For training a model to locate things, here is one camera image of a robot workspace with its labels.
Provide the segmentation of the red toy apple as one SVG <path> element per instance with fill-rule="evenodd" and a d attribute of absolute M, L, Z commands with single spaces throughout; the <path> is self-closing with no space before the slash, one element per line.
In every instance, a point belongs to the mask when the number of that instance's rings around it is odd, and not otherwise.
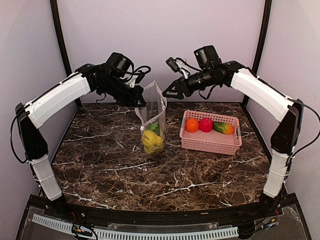
<path fill-rule="evenodd" d="M 199 121 L 199 129 L 204 133 L 209 133 L 213 130 L 214 124 L 210 118 L 203 118 Z"/>

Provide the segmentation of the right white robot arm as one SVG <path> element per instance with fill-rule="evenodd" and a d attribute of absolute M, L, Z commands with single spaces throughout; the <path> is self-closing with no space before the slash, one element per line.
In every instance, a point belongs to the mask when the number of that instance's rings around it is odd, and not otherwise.
<path fill-rule="evenodd" d="M 303 110 L 299 103 L 254 75 L 249 67 L 234 60 L 214 61 L 213 65 L 206 64 L 192 75 L 184 69 L 185 63 L 180 59 L 170 57 L 166 64 L 182 76 L 162 93 L 164 97 L 182 100 L 195 91 L 225 85 L 254 100 L 278 121 L 279 125 L 270 140 L 272 160 L 263 188 L 264 195 L 277 197 L 288 175 L 287 169 L 301 129 Z"/>

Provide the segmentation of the green orange toy mango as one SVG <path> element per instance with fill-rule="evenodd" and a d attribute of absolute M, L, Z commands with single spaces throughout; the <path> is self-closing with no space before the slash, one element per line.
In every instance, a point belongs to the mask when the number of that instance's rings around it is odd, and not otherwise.
<path fill-rule="evenodd" d="M 234 127 L 226 122 L 214 122 L 213 130 L 224 135 L 231 135 L 234 133 Z"/>

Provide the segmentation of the clear zip top bag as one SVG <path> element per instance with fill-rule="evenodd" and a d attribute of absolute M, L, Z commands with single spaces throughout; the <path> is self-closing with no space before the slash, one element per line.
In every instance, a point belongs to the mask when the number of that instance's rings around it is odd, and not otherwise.
<path fill-rule="evenodd" d="M 160 137 L 165 148 L 167 99 L 163 97 L 162 90 L 155 80 L 144 88 L 142 96 L 146 100 L 146 106 L 135 108 L 135 113 L 141 120 L 141 139 L 143 132 L 148 130 L 151 123 L 159 122 Z"/>

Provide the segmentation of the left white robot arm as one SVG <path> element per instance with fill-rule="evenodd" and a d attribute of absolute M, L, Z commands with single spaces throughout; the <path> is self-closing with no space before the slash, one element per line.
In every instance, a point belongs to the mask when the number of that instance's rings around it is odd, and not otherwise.
<path fill-rule="evenodd" d="M 25 161 L 30 165 L 35 179 L 52 202 L 51 210 L 60 218 L 67 218 L 70 206 L 61 198 L 63 192 L 57 182 L 49 157 L 49 147 L 42 128 L 75 100 L 92 92 L 113 97 L 116 104 L 127 108 L 144 107 L 143 87 L 127 83 L 121 74 L 128 74 L 105 63 L 85 64 L 57 83 L 45 93 L 15 107 L 18 133 L 24 148 Z"/>

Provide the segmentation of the yellow toy lemon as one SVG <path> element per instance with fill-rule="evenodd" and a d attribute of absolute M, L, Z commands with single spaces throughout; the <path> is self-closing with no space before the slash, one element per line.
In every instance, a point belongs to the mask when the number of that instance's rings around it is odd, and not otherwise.
<path fill-rule="evenodd" d="M 164 140 L 151 130 L 145 130 L 141 137 L 144 146 L 161 145 Z"/>

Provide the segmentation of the yellow toy banana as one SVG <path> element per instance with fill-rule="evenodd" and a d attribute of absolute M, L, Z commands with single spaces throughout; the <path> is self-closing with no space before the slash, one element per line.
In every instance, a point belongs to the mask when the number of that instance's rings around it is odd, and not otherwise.
<path fill-rule="evenodd" d="M 158 153 L 161 153 L 163 149 L 164 149 L 164 144 L 144 146 L 144 151 L 148 155 L 156 155 Z"/>

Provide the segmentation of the green toy vegetable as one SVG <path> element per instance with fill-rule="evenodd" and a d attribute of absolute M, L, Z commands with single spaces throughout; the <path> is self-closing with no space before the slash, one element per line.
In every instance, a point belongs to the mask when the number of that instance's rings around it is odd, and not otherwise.
<path fill-rule="evenodd" d="M 157 136 L 161 135 L 159 122 L 153 122 L 148 126 L 148 130 L 154 132 Z"/>

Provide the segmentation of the orange toy fruit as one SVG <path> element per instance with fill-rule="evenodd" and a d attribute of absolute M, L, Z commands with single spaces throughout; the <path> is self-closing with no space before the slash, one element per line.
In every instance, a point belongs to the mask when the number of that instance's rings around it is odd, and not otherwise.
<path fill-rule="evenodd" d="M 196 118 L 189 118 L 185 121 L 184 128 L 189 133 L 196 133 L 200 128 L 200 123 Z"/>

